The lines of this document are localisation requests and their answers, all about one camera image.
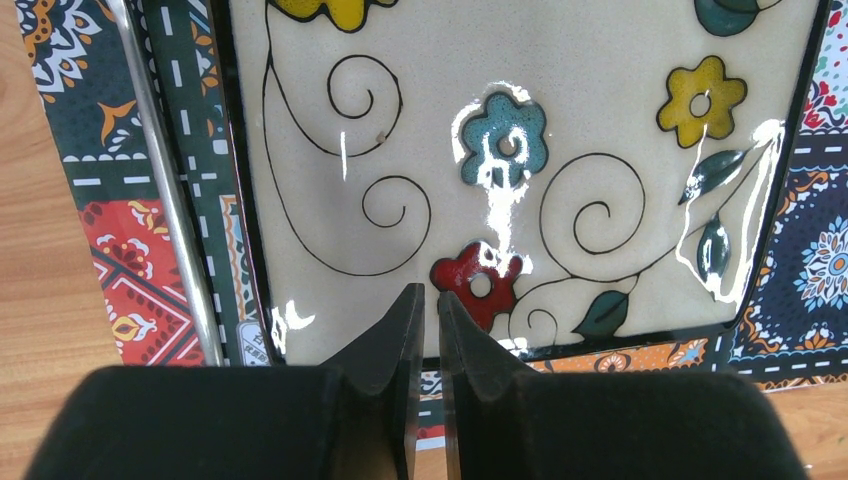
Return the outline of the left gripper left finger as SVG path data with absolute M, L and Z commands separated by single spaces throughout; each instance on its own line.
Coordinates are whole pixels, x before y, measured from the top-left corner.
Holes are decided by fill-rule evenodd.
M 321 364 L 112 366 L 70 394 L 29 479 L 409 479 L 425 290 Z

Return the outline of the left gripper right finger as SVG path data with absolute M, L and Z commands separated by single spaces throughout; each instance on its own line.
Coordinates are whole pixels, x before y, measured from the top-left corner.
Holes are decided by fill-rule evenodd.
M 774 408 L 736 374 L 542 373 L 438 301 L 451 479 L 802 479 Z

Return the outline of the square floral plate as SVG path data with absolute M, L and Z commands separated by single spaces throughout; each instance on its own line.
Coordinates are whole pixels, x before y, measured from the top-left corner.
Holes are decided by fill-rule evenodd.
M 827 1 L 213 1 L 259 327 L 318 364 L 401 290 L 527 360 L 755 292 Z

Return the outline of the colourful patterned placemat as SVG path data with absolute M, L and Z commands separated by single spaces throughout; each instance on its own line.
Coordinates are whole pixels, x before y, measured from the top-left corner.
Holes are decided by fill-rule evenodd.
M 92 252 L 105 308 L 127 364 L 197 365 L 203 355 L 143 139 L 118 30 L 103 1 L 15 5 L 36 89 Z M 203 1 L 133 7 L 149 45 L 171 61 L 182 93 L 182 172 L 210 262 L 227 359 L 267 361 L 251 294 L 213 34 Z M 835 2 L 804 108 L 775 234 L 754 299 L 734 330 L 690 341 L 554 358 L 545 372 L 733 369 L 764 390 L 847 378 L 847 301 L 805 298 L 820 234 L 847 214 L 847 8 Z

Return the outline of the silver fork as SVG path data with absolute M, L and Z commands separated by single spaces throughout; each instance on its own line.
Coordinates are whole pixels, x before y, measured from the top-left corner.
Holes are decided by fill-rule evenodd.
M 115 18 L 127 60 L 153 177 L 160 194 L 198 343 L 205 364 L 221 367 L 225 362 L 213 298 L 206 282 L 190 211 L 179 179 L 161 102 L 145 58 L 140 30 L 130 12 L 129 1 L 108 0 L 107 5 Z

